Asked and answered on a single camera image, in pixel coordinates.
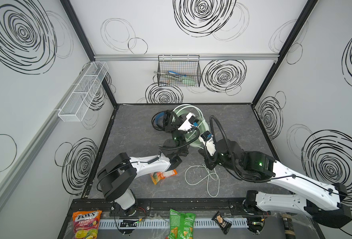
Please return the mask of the black gaming headphones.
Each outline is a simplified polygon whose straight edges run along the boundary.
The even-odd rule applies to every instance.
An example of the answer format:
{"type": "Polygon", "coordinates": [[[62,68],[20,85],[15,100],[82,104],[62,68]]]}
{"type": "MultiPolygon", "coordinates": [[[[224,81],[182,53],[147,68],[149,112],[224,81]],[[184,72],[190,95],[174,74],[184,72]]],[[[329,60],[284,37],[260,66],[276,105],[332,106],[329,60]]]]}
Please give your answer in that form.
{"type": "Polygon", "coordinates": [[[177,130],[176,114],[171,110],[156,113],[151,120],[152,127],[157,131],[172,133],[177,130]]]}

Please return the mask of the mint green headphones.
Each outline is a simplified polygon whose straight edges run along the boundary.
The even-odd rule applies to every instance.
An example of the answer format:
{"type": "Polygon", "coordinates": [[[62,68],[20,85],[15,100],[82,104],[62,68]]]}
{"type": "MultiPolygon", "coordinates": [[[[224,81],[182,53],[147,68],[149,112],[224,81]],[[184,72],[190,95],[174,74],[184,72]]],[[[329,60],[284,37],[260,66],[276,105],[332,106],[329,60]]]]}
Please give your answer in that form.
{"type": "MultiPolygon", "coordinates": [[[[205,131],[210,131],[210,127],[208,126],[208,123],[206,121],[205,115],[202,112],[200,108],[197,106],[191,105],[191,104],[182,104],[177,107],[175,107],[173,110],[175,114],[180,118],[182,122],[185,120],[185,116],[188,113],[193,113],[196,115],[198,119],[198,128],[195,128],[189,132],[183,132],[186,134],[186,142],[189,143],[192,147],[196,149],[202,150],[202,154],[206,153],[208,154],[209,152],[207,151],[207,148],[203,146],[203,144],[200,142],[199,137],[202,133],[205,131]]],[[[216,169],[209,170],[205,162],[203,162],[200,165],[192,165],[190,166],[184,174],[184,180],[189,186],[196,186],[200,184],[203,181],[206,181],[206,192],[209,197],[215,198],[218,196],[220,192],[220,176],[218,175],[216,169]],[[202,177],[200,180],[195,181],[195,182],[190,182],[188,180],[188,175],[192,172],[192,170],[195,169],[202,169],[206,172],[205,177],[202,177]]]]}

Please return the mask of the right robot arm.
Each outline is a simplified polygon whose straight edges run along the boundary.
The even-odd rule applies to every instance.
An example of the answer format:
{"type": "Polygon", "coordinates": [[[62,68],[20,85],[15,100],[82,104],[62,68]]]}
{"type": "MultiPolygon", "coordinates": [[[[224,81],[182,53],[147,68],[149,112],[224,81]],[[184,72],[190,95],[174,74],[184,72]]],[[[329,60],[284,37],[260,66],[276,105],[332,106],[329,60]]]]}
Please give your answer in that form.
{"type": "Polygon", "coordinates": [[[343,201],[348,193],[341,183],[327,184],[298,173],[273,157],[259,151],[245,151],[229,140],[215,116],[209,118],[210,130],[204,132],[202,155],[208,166],[222,166],[240,181],[269,183],[289,194],[247,191],[243,210],[251,215],[280,211],[301,214],[320,225],[340,229],[352,221],[352,212],[343,201]]]}

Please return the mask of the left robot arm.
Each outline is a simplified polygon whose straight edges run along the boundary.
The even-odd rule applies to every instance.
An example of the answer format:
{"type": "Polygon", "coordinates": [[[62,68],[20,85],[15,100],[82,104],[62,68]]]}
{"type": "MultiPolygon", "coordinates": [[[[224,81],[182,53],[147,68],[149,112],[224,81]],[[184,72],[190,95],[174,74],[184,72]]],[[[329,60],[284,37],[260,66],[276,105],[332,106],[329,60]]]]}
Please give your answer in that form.
{"type": "Polygon", "coordinates": [[[200,122],[193,113],[180,116],[171,111],[158,113],[152,118],[153,128],[170,133],[172,138],[159,147],[157,155],[130,157],[125,152],[118,154],[97,172],[97,190],[107,202],[117,203],[124,211],[131,210],[136,205],[136,198],[129,189],[134,179],[176,169],[182,163],[181,158],[188,155],[188,147],[198,140],[200,122]]]}

